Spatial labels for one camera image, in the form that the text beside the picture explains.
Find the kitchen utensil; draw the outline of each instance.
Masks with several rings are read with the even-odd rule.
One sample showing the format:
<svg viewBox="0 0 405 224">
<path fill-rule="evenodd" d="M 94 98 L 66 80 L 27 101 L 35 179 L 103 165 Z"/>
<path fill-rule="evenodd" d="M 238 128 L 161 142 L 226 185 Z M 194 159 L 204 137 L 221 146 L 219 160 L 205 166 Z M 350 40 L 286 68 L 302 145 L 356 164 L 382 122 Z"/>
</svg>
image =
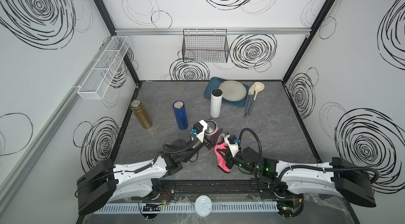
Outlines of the kitchen utensil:
<svg viewBox="0 0 405 224">
<path fill-rule="evenodd" d="M 148 129 L 152 126 L 152 120 L 149 117 L 148 112 L 146 111 L 146 108 L 141 100 L 139 99 L 133 100 L 130 103 L 130 107 L 134 112 L 135 116 L 138 118 L 143 128 Z"/>
<path fill-rule="evenodd" d="M 180 130 L 185 130 L 188 127 L 187 114 L 185 113 L 185 105 L 183 101 L 173 103 L 173 111 L 175 113 L 177 126 Z"/>
<path fill-rule="evenodd" d="M 218 78 L 218 77 L 212 77 L 210 79 L 205 91 L 204 91 L 204 96 L 206 98 L 208 98 L 208 99 L 211 99 L 211 91 L 213 89 L 218 89 L 218 87 L 225 81 L 227 81 L 227 80 L 222 79 L 222 78 Z M 246 93 L 247 93 L 247 91 L 249 90 L 249 86 L 247 86 L 246 84 L 244 84 L 243 86 L 245 86 Z M 236 102 L 231 102 L 231 101 L 228 101 L 228 100 L 226 100 L 224 98 L 222 99 L 222 102 L 223 103 L 228 103 L 228 104 L 231 104 L 231 105 L 235 105 L 235 106 L 238 106 L 238 107 L 245 107 L 246 103 L 247 103 L 247 95 L 245 95 L 245 97 L 242 100 L 239 100 L 239 101 L 236 101 Z"/>
<path fill-rule="evenodd" d="M 252 84 L 252 86 L 250 86 L 250 88 L 249 88 L 249 91 L 247 92 L 248 95 L 249 95 L 249 100 L 248 100 L 248 102 L 247 102 L 247 106 L 246 106 L 246 110 L 245 110 L 245 117 L 247 117 L 247 115 L 248 115 L 248 113 L 249 113 L 249 110 L 250 110 L 250 107 L 251 107 L 251 104 L 252 104 L 252 102 L 253 102 L 253 97 L 252 97 L 252 95 L 253 95 L 253 93 L 254 93 L 255 88 L 256 88 L 256 85 L 255 85 L 255 84 Z"/>
<path fill-rule="evenodd" d="M 264 85 L 263 83 L 259 82 L 259 81 L 257 81 L 256 83 L 254 83 L 254 85 L 255 85 L 256 87 L 255 87 L 255 89 L 254 89 L 255 95 L 254 95 L 254 99 L 253 99 L 253 100 L 256 100 L 257 94 L 258 94 L 260 91 L 262 91 L 262 90 L 265 89 L 265 85 Z"/>
<path fill-rule="evenodd" d="M 213 89 L 211 91 L 211 108 L 209 113 L 213 118 L 217 118 L 220 116 L 222 95 L 222 90 L 220 89 Z"/>
<path fill-rule="evenodd" d="M 249 96 L 249 101 L 247 102 L 246 111 L 245 111 L 245 117 L 247 117 L 247 115 L 249 114 L 249 110 L 250 110 L 252 103 L 253 103 L 253 94 Z"/>
<path fill-rule="evenodd" d="M 239 101 L 246 96 L 246 89 L 238 81 L 225 81 L 218 89 L 222 90 L 222 98 L 229 101 Z"/>
<path fill-rule="evenodd" d="M 262 91 L 262 90 L 265 89 L 265 85 L 264 85 L 263 83 L 261 83 L 261 82 L 258 82 L 258 81 L 255 82 L 254 85 L 255 85 L 255 95 L 254 95 L 253 100 L 256 100 L 257 94 L 258 94 L 260 91 Z M 253 103 L 252 103 L 252 105 L 250 106 L 250 109 L 249 109 L 249 116 L 250 116 L 251 111 L 252 111 L 252 106 L 253 106 Z"/>
</svg>

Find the blue water bottle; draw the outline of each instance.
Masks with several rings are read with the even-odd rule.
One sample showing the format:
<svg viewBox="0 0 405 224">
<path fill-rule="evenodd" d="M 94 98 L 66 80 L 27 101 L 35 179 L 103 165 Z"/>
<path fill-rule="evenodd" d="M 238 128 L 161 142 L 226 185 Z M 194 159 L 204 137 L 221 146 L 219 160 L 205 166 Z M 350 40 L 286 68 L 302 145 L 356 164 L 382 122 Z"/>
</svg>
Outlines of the blue water bottle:
<svg viewBox="0 0 405 224">
<path fill-rule="evenodd" d="M 173 110 L 175 111 L 175 117 L 177 125 L 180 130 L 185 130 L 188 127 L 187 114 L 185 113 L 185 105 L 183 101 L 176 101 L 173 103 Z"/>
</svg>

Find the black cable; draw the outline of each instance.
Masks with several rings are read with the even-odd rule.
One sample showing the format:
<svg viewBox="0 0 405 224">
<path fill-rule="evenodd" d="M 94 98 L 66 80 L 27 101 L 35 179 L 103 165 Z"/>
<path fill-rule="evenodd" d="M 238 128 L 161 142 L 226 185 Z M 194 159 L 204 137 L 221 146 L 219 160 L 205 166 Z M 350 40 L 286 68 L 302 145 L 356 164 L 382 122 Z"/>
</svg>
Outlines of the black cable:
<svg viewBox="0 0 405 224">
<path fill-rule="evenodd" d="M 174 150 L 173 148 L 175 148 L 175 147 L 172 147 L 170 144 L 165 144 L 162 146 L 162 151 L 163 151 L 163 153 L 166 153 L 166 154 L 178 154 L 178 153 L 184 152 L 184 151 L 192 148 L 195 144 L 197 144 L 197 141 L 200 141 L 200 140 L 195 139 L 191 145 L 187 145 L 187 146 L 185 146 L 181 149 L 177 149 L 177 150 Z"/>
<path fill-rule="evenodd" d="M 242 172 L 243 174 L 248 174 L 248 175 L 253 174 L 253 173 L 249 173 L 249 172 L 241 171 L 239 166 L 238 166 L 238 170 L 239 170 L 240 172 Z"/>
<path fill-rule="evenodd" d="M 194 161 L 189 160 L 189 162 L 195 162 L 198 160 L 198 153 L 200 153 L 200 151 L 197 151 L 197 158 Z"/>
<path fill-rule="evenodd" d="M 133 172 L 133 173 L 136 174 L 136 173 L 139 173 L 139 172 L 141 172 L 141 171 L 146 170 L 147 168 L 152 167 L 152 166 L 155 164 L 156 160 L 158 159 L 159 155 L 162 154 L 162 153 L 163 153 L 162 151 L 158 152 L 158 153 L 156 154 L 155 158 L 153 159 L 152 163 L 149 163 L 149 164 L 147 164 L 147 165 L 145 165 L 145 166 L 143 166 L 143 167 L 140 167 L 140 168 L 137 169 L 137 170 L 134 170 L 134 171 L 125 171 L 125 172 Z"/>
<path fill-rule="evenodd" d="M 243 135 L 243 133 L 245 131 L 251 132 L 253 134 L 253 136 L 255 137 L 256 141 L 257 141 L 257 146 L 259 147 L 259 161 L 256 164 L 258 165 L 263 160 L 263 157 L 262 157 L 262 145 L 260 143 L 259 137 L 257 136 L 257 134 L 253 130 L 251 130 L 250 128 L 244 128 L 244 129 L 242 129 L 242 131 L 240 131 L 240 134 L 239 134 L 239 146 L 241 147 L 242 135 Z"/>
<path fill-rule="evenodd" d="M 260 178 L 257 176 L 257 168 L 255 167 L 255 169 L 253 170 L 253 175 L 254 177 L 263 185 L 266 185 L 268 187 L 276 187 L 280 181 L 281 178 L 283 177 L 283 175 L 292 169 L 311 169 L 314 171 L 325 171 L 325 172 L 334 172 L 334 171 L 372 171 L 374 172 L 374 176 L 372 177 L 372 179 L 370 180 L 370 183 L 373 184 L 375 181 L 377 181 L 377 179 L 379 178 L 379 172 L 376 169 L 367 167 L 367 166 L 363 166 L 363 167 L 342 167 L 342 168 L 320 168 L 320 167 L 316 167 L 316 166 L 309 166 L 309 165 L 291 165 L 289 167 L 286 167 L 284 170 L 282 170 L 279 174 L 279 176 L 277 177 L 276 181 L 274 183 L 265 183 L 263 181 L 260 180 Z"/>
<path fill-rule="evenodd" d="M 77 198 L 77 192 L 78 192 L 78 190 L 80 190 L 80 189 L 83 188 L 84 186 L 88 185 L 89 183 L 92 183 L 92 182 L 94 182 L 94 181 L 96 181 L 96 180 L 102 179 L 102 178 L 104 178 L 104 177 L 107 177 L 107 176 L 109 176 L 109 175 L 111 175 L 111 174 L 118 173 L 118 172 L 121 172 L 121 171 L 114 171 L 114 172 L 108 173 L 107 175 L 104 175 L 104 176 L 102 176 L 102 177 L 96 178 L 96 179 L 94 179 L 94 180 L 91 180 L 91 181 L 85 183 L 85 184 L 82 185 L 79 189 L 77 189 L 77 191 L 74 192 L 74 196 Z"/>
<path fill-rule="evenodd" d="M 300 206 L 300 209 L 298 209 L 298 211 L 296 211 L 293 214 L 286 214 L 286 215 L 282 214 L 281 212 L 277 212 L 277 213 L 283 217 L 286 216 L 286 217 L 292 218 L 292 217 L 299 215 L 303 210 L 304 210 L 304 194 L 301 193 L 301 206 Z"/>
</svg>

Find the blue tray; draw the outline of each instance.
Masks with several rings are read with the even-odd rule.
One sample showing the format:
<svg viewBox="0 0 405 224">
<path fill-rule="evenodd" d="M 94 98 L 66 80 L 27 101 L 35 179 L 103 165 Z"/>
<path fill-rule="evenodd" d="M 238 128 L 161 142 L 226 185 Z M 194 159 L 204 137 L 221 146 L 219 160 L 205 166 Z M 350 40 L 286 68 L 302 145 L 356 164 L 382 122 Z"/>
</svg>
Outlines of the blue tray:
<svg viewBox="0 0 405 224">
<path fill-rule="evenodd" d="M 218 87 L 221 85 L 221 83 L 223 83 L 225 81 L 227 81 L 227 80 L 222 79 L 222 78 L 218 78 L 218 77 L 212 77 L 211 80 L 208 83 L 207 88 L 205 89 L 205 92 L 204 92 L 205 97 L 210 99 L 211 98 L 211 91 L 213 89 L 218 89 Z M 247 85 L 245 85 L 245 84 L 244 84 L 244 86 L 246 88 L 246 96 L 247 96 L 247 92 L 249 91 L 249 87 Z M 222 101 L 225 102 L 225 103 L 231 104 L 231 105 L 236 105 L 236 106 L 239 106 L 239 107 L 243 107 L 246 104 L 246 96 L 242 100 L 239 100 L 239 101 L 234 101 L 233 102 L 233 101 L 228 101 L 226 99 L 222 99 Z"/>
</svg>

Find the white water bottle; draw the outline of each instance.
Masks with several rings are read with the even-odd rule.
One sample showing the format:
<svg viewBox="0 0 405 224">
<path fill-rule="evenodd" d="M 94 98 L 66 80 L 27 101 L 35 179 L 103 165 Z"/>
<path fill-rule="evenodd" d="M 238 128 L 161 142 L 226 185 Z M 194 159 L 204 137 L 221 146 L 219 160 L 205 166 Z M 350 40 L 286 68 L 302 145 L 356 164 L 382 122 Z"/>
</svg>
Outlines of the white water bottle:
<svg viewBox="0 0 405 224">
<path fill-rule="evenodd" d="M 211 117 L 217 118 L 220 116 L 221 104 L 222 104 L 222 90 L 213 89 L 211 91 L 211 109 L 210 109 Z"/>
</svg>

